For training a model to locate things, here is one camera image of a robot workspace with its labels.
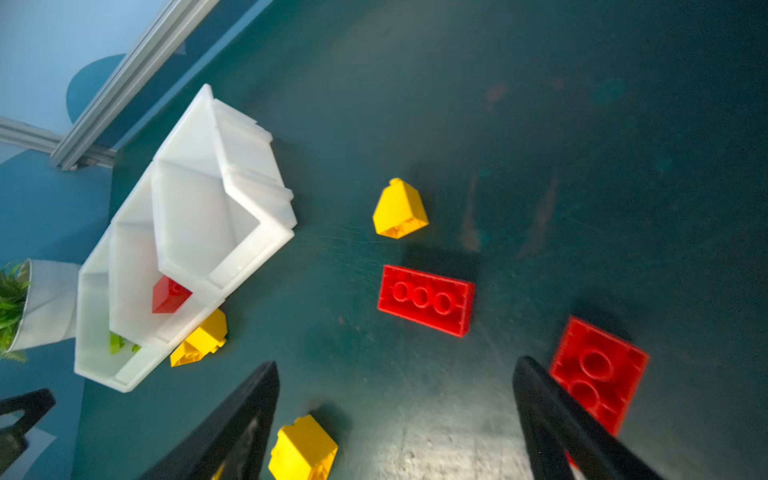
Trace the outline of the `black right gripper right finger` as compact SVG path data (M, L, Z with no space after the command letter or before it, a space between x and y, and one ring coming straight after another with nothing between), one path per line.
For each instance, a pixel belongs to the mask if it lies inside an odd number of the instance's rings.
M574 463L588 479L660 477L605 430L533 358L517 360L512 385L535 479L572 479Z

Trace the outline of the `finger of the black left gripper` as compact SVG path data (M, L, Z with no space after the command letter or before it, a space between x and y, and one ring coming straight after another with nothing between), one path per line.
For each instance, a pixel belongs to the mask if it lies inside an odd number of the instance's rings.
M49 389L39 389L1 400L1 415L21 412L20 418L1 428L1 473L4 474L29 447L26 434L56 404Z

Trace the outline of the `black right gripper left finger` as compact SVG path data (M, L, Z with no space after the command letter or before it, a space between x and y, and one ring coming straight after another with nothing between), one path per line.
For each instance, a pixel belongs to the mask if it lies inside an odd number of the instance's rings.
M280 380L273 361L259 365L144 479L257 479L271 431Z

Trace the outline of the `yellow tall lego brick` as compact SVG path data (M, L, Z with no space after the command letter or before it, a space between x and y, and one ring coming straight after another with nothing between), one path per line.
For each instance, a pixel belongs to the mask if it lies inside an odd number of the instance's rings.
M278 431L268 469L277 480L325 480L338 444L312 415L297 418Z

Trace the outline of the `red lego brick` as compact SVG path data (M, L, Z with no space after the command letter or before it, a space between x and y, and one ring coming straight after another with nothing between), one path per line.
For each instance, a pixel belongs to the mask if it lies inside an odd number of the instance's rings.
M168 276L163 276L152 290L152 313L173 314L192 295L192 292Z
M612 436L629 410L649 355L575 316L568 320L549 373Z
M474 298L471 282L385 265L377 308L461 338L470 330Z

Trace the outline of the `green lego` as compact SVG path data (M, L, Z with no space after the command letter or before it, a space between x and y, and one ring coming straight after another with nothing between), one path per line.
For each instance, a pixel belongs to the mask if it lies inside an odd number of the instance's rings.
M126 346L130 348L132 353L136 353L141 350L141 346L126 340L124 337L111 332L109 334L109 353L116 355L120 353Z

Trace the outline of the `yellow lego pair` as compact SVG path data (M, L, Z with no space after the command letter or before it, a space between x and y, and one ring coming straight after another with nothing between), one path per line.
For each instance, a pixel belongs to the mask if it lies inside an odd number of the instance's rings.
M171 367L196 363L217 352L226 344L227 335L226 315L217 309L171 353Z

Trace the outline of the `yellow sloped lego brick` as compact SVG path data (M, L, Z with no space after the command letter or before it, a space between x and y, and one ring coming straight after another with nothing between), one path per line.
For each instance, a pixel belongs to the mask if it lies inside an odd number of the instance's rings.
M400 239L429 224L419 192L400 178L382 191L372 216L378 235Z

